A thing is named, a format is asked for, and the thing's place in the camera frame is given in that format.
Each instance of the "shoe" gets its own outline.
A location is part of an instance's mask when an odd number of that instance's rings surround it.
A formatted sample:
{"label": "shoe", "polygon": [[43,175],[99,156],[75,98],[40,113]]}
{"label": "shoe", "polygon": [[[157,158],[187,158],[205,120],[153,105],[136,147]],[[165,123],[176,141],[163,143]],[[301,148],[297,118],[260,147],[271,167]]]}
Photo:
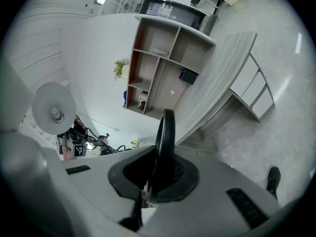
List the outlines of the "shoe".
{"label": "shoe", "polygon": [[277,194],[277,187],[281,180],[281,173],[278,167],[273,166],[268,174],[267,190],[272,194]]}

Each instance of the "person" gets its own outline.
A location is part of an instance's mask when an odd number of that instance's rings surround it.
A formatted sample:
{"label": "person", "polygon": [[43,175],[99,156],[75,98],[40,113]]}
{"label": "person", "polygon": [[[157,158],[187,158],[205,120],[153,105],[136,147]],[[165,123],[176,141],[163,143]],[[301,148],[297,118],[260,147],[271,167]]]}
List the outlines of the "person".
{"label": "person", "polygon": [[277,199],[277,187],[281,180],[281,173],[278,167],[273,166],[268,174],[267,191]]}

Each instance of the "green sign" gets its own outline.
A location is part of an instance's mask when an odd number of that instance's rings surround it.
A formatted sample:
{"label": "green sign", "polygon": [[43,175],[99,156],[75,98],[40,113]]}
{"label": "green sign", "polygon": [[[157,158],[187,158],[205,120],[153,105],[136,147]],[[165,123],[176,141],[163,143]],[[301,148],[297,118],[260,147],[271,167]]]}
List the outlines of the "green sign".
{"label": "green sign", "polygon": [[139,12],[139,9],[140,9],[140,6],[141,6],[141,5],[142,5],[141,3],[138,3],[138,4],[137,4],[136,9],[135,9],[135,12]]}

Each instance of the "glossy tile floor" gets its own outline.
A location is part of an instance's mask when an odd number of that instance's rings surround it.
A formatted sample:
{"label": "glossy tile floor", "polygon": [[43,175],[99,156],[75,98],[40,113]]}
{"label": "glossy tile floor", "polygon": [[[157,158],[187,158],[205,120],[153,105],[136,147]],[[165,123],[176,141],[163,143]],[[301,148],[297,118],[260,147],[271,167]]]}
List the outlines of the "glossy tile floor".
{"label": "glossy tile floor", "polygon": [[217,39],[241,31],[258,34],[251,53],[267,78],[276,107],[261,123],[242,107],[215,134],[219,153],[204,154],[226,162],[262,187],[269,168],[278,166],[277,196],[284,206],[304,192],[316,165],[315,48],[286,0],[221,4],[210,36]]}

